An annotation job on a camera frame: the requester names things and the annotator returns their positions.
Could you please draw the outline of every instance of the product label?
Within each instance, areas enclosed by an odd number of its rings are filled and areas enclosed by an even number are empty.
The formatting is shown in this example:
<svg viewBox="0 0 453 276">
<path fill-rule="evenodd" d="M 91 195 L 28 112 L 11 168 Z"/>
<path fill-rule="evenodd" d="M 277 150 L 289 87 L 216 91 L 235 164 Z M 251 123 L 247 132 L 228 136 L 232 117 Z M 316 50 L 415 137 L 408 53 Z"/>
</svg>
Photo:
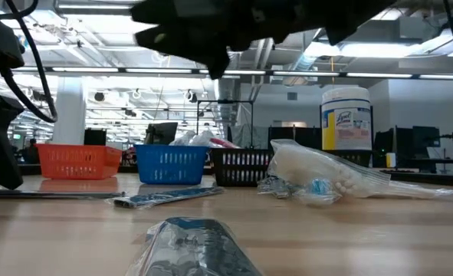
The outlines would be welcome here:
<svg viewBox="0 0 453 276">
<path fill-rule="evenodd" d="M 370 150 L 371 110 L 338 108 L 323 112 L 324 150 Z"/>
</svg>

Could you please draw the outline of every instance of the disinfecting wipes canister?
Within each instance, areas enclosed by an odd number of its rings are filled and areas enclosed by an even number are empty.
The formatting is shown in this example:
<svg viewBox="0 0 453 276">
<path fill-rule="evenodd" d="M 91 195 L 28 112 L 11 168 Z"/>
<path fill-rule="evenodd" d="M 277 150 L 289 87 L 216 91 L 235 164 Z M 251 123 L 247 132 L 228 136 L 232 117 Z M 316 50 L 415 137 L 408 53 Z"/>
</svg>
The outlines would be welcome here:
<svg viewBox="0 0 453 276">
<path fill-rule="evenodd" d="M 369 91 L 344 87 L 323 94 L 321 105 L 324 150 L 371 150 Z"/>
</svg>

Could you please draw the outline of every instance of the wooden table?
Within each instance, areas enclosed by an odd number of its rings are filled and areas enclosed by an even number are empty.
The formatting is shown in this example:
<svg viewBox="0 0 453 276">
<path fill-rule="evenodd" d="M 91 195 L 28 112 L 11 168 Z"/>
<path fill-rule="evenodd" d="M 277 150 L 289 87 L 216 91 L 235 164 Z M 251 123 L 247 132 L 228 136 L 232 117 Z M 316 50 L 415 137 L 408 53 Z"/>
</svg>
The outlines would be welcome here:
<svg viewBox="0 0 453 276">
<path fill-rule="evenodd" d="M 26 177 L 22 188 L 140 188 L 130 174 L 103 182 L 42 180 Z M 172 216 L 226 222 L 266 275 L 453 276 L 451 202 L 352 199 L 313 209 L 239 188 L 144 210 L 104 201 L 0 200 L 0 276 L 124 275 L 148 227 Z"/>
</svg>

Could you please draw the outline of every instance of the ceiling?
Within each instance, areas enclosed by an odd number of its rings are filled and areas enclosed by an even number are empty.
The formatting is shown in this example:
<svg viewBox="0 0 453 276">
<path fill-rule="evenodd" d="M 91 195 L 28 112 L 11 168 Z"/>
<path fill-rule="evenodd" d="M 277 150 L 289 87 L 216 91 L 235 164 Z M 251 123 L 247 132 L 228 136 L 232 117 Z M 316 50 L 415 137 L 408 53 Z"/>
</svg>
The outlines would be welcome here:
<svg viewBox="0 0 453 276">
<path fill-rule="evenodd" d="M 136 46 L 133 34 L 152 25 L 133 22 L 126 10 L 130 4 L 132 2 L 129 1 L 109 0 L 95 4 L 95 1 L 80 0 L 59 1 L 58 7 L 54 7 L 51 1 L 44 0 L 39 9 L 24 20 L 45 67 L 202 68 L 200 64 L 184 58 L 163 57 L 155 51 Z M 3 1 L 0 0 L 0 13 L 4 10 Z M 4 23 L 13 28 L 23 43 L 25 39 L 16 21 Z M 453 73 L 453 57 L 449 55 L 453 54 L 453 47 L 448 31 L 440 32 L 439 26 L 444 23 L 440 0 L 399 1 L 396 6 L 382 11 L 335 48 L 327 48 L 324 30 L 305 31 L 290 34 L 284 42 L 274 47 L 271 39 L 255 41 L 248 50 L 230 54 L 230 68 L 281 68 L 298 71 L 301 70 L 301 65 L 307 65 L 302 70 L 450 74 Z M 360 48 L 354 45 L 361 43 L 399 44 L 407 48 L 404 56 L 377 58 L 368 54 L 369 50 L 357 51 Z M 351 47 L 356 51 L 349 53 L 347 49 Z M 336 51 L 334 56 L 327 55 L 330 51 Z M 35 65 L 29 50 L 23 58 L 26 66 Z M 56 100 L 58 78 L 58 74 L 48 76 L 51 93 Z M 17 74 L 15 79 L 29 95 L 34 91 L 41 91 L 40 79 L 33 73 Z M 257 94 L 255 104 L 285 103 L 301 106 L 318 101 L 321 93 L 333 85 L 367 87 L 374 84 L 374 80 L 329 77 L 302 80 L 242 77 L 232 81 L 241 82 L 241 86 L 225 89 L 222 82 L 215 84 L 208 78 L 188 76 L 135 77 L 101 73 L 84 77 L 89 99 L 87 126 L 105 127 L 108 133 L 119 134 L 109 134 L 111 140 L 141 140 L 147 124 L 153 121 L 176 120 L 180 122 L 179 133 L 195 130 L 197 105 L 185 99 L 184 93 L 188 91 L 200 100 L 216 100 L 218 97 L 248 100 Z M 286 87 L 286 81 L 304 86 Z M 287 101 L 286 91 L 299 92 L 297 101 Z M 96 101 L 95 93 L 103 93 L 105 100 Z M 0 94 L 13 97 L 1 78 Z M 43 102 L 38 102 L 38 105 L 47 108 Z M 136 116 L 126 115 L 121 110 L 124 107 L 134 110 Z M 222 134 L 226 125 L 235 123 L 237 109 L 235 106 L 225 107 L 216 103 L 206 107 L 205 114 L 199 121 L 201 130 L 209 127 L 214 133 Z M 115 125 L 118 120 L 128 124 L 121 123 L 118 127 Z M 40 138 L 49 139 L 52 125 L 41 125 L 38 122 L 33 114 L 26 112 L 14 122 L 12 129 L 28 132 L 30 135 L 38 128 Z"/>
</svg>

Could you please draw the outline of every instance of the workstation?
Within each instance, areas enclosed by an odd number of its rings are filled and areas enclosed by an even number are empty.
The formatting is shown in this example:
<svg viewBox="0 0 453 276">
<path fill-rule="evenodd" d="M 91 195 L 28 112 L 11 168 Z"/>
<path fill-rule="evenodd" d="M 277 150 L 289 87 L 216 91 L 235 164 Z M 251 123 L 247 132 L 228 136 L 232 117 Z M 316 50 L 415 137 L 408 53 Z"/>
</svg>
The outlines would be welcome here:
<svg viewBox="0 0 453 276">
<path fill-rule="evenodd" d="M 0 0 L 0 275 L 453 275 L 453 0 L 167 4 Z"/>
</svg>

